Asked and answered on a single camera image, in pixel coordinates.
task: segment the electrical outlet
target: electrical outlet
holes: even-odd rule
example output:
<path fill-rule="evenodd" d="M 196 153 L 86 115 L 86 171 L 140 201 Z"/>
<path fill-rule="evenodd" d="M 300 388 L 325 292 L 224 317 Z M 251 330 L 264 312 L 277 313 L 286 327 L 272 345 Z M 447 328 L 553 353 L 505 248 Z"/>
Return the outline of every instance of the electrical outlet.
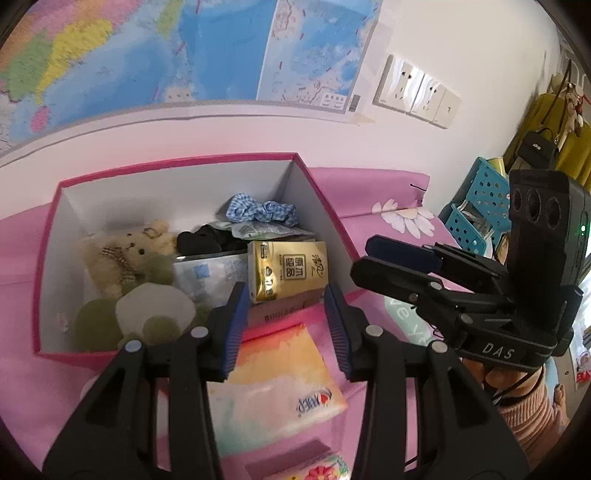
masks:
<path fill-rule="evenodd" d="M 409 112 L 425 73 L 409 62 L 388 56 L 375 93 L 374 105 Z"/>
<path fill-rule="evenodd" d="M 449 90 L 445 91 L 443 100 L 437 109 L 433 123 L 439 127 L 449 128 L 452 125 L 453 119 L 456 117 L 457 111 L 460 109 L 462 100 Z"/>
<path fill-rule="evenodd" d="M 411 114 L 427 122 L 433 122 L 446 90 L 439 80 L 425 74 Z"/>

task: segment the blue checkered fabric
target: blue checkered fabric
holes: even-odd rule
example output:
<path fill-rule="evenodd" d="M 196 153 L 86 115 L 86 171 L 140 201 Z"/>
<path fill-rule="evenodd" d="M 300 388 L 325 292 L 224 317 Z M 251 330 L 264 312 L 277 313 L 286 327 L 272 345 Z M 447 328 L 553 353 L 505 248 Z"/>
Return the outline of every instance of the blue checkered fabric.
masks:
<path fill-rule="evenodd" d="M 247 193 L 238 193 L 232 197 L 226 216 L 235 223 L 250 220 L 268 223 L 275 220 L 285 226 L 298 224 L 296 207 L 293 205 L 277 202 L 260 203 Z"/>

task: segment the blue square label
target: blue square label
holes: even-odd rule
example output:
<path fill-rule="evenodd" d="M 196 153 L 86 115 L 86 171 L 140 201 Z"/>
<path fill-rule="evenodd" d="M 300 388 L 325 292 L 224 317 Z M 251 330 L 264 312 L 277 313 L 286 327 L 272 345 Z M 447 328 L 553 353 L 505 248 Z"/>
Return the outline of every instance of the blue square label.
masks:
<path fill-rule="evenodd" d="M 193 267 L 193 271 L 195 272 L 195 277 L 197 278 L 209 278 L 209 266 L 206 263 L 195 265 Z"/>

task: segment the camera lens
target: camera lens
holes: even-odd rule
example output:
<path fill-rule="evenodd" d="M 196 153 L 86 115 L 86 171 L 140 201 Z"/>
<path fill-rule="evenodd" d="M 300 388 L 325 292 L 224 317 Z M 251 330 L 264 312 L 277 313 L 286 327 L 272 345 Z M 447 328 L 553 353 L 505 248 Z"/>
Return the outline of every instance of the camera lens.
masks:
<path fill-rule="evenodd" d="M 537 190 L 527 192 L 527 215 L 532 222 L 537 222 L 540 217 L 541 201 Z"/>
<path fill-rule="evenodd" d="M 560 223 L 560 204 L 556 197 L 552 197 L 546 202 L 546 221 L 552 230 Z"/>
<path fill-rule="evenodd" d="M 515 211 L 521 208 L 521 192 L 519 189 L 513 190 L 513 195 L 511 195 L 511 202 L 513 204 L 513 209 Z"/>

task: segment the white wall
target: white wall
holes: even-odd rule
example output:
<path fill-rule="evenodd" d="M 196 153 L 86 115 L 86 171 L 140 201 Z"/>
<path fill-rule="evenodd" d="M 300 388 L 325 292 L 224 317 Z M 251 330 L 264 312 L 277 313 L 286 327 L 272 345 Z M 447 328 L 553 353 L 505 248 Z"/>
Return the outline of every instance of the white wall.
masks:
<path fill-rule="evenodd" d="M 49 135 L 48 146 L 0 168 L 0 218 L 49 202 L 59 180 L 83 173 L 248 151 L 296 151 L 310 166 L 427 173 L 426 205 L 438 212 L 477 156 L 504 153 L 532 94 L 556 71 L 558 37 L 534 0 L 402 0 L 398 13 L 384 62 L 388 53 L 406 57 L 462 97 L 449 130 L 370 106 L 363 113 L 376 122 L 363 125 L 240 116 L 145 122 L 53 145 L 58 137 Z"/>

